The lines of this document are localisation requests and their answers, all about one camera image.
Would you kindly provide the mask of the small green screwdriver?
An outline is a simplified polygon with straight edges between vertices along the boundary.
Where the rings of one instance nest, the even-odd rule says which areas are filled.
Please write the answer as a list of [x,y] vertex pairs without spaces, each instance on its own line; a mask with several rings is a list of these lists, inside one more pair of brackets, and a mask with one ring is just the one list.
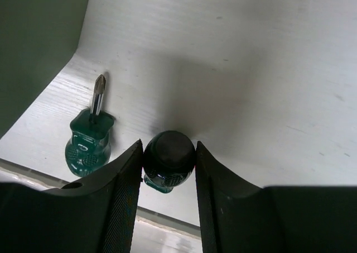
[[174,130],[154,136],[143,156],[144,182],[163,194],[183,184],[196,165],[194,144],[186,135]]

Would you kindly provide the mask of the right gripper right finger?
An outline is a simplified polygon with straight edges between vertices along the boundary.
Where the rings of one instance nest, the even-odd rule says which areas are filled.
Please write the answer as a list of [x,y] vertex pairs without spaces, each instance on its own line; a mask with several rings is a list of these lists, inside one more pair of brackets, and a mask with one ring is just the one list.
[[355,252],[354,186],[258,187],[196,148],[204,252]]

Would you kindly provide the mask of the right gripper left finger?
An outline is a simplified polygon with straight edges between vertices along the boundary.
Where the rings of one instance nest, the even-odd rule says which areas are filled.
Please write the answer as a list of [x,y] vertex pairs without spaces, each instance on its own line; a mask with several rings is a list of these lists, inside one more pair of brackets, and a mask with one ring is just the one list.
[[62,188],[1,184],[2,252],[129,252],[142,142]]

